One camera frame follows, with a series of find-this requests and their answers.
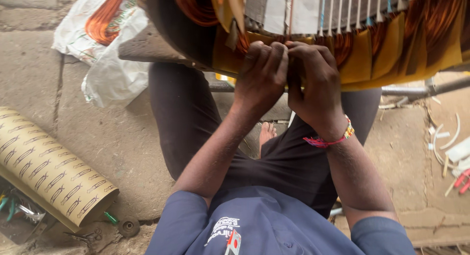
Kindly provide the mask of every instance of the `colorful bracelet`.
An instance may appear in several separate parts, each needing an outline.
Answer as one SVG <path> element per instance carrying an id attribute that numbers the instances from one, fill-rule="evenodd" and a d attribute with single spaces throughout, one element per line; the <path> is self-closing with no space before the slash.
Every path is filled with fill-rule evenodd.
<path id="1" fill-rule="evenodd" d="M 307 141 L 310 145 L 312 146 L 315 146 L 315 147 L 319 147 L 319 148 L 322 148 L 322 149 L 326 149 L 328 148 L 330 145 L 334 145 L 334 144 L 338 144 L 340 143 L 341 141 L 345 140 L 345 139 L 348 139 L 350 136 L 353 135 L 354 133 L 354 128 L 353 126 L 351 125 L 351 120 L 349 120 L 348 116 L 347 115 L 344 115 L 346 117 L 346 119 L 348 120 L 348 128 L 346 129 L 346 132 L 344 132 L 344 135 L 343 137 L 341 137 L 340 139 L 338 139 L 337 141 L 333 141 L 333 142 L 326 142 L 324 141 L 322 138 L 304 138 L 305 141 Z"/>

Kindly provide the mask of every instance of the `plastic bag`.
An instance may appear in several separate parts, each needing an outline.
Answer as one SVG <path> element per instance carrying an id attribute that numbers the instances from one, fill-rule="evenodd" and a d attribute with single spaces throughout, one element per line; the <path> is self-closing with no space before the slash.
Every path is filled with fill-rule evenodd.
<path id="1" fill-rule="evenodd" d="M 91 66 L 83 79 L 87 102 L 98 107 L 125 107 L 148 86 L 149 63 L 121 60 L 118 48 L 142 31 L 148 18 L 136 0 L 123 0 L 110 26 L 120 28 L 108 47 L 85 33 L 85 23 L 105 0 L 78 0 L 54 32 L 52 48 Z"/>

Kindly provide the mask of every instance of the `man's left hand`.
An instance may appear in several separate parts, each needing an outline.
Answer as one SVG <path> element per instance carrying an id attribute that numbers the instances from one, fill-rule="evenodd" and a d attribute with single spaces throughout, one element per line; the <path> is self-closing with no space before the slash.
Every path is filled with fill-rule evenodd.
<path id="1" fill-rule="evenodd" d="M 285 45 L 279 42 L 270 46 L 261 41 L 251 43 L 236 81 L 231 111 L 250 121 L 259 120 L 283 94 L 288 64 Z"/>

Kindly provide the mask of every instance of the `t-shirt sleeve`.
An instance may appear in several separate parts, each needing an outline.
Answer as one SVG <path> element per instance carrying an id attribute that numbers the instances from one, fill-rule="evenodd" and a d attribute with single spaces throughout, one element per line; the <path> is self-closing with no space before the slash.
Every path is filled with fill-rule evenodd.
<path id="1" fill-rule="evenodd" d="M 416 255 L 405 228 L 386 217 L 361 219 L 351 230 L 351 240 L 366 255 Z"/>
<path id="2" fill-rule="evenodd" d="M 207 224 L 207 204 L 191 192 L 177 191 L 166 200 L 145 255 L 182 255 Z"/>

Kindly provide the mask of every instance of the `rolled insulation paper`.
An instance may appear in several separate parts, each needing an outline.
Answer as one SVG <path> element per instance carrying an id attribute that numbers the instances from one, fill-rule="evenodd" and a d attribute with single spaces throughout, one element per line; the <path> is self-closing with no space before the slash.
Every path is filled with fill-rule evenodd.
<path id="1" fill-rule="evenodd" d="M 2 176 L 75 232 L 119 194 L 112 182 L 10 107 L 0 107 L 0 164 Z"/>

